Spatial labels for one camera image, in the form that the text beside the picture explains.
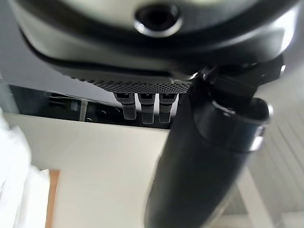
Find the white surface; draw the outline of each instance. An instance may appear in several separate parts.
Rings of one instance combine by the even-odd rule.
[[[248,215],[222,215],[212,228],[252,228]]]
[[[14,228],[45,228],[49,186],[49,171],[31,166]]]
[[[282,222],[285,228],[303,228],[304,212],[291,212],[282,214]]]
[[[244,168],[237,182],[253,228],[274,228],[272,219],[255,185],[250,171]]]
[[[60,169],[53,228],[142,228],[167,130],[6,115],[33,164]]]
[[[0,108],[0,228],[13,228],[30,168],[30,150],[18,127],[10,129]]]

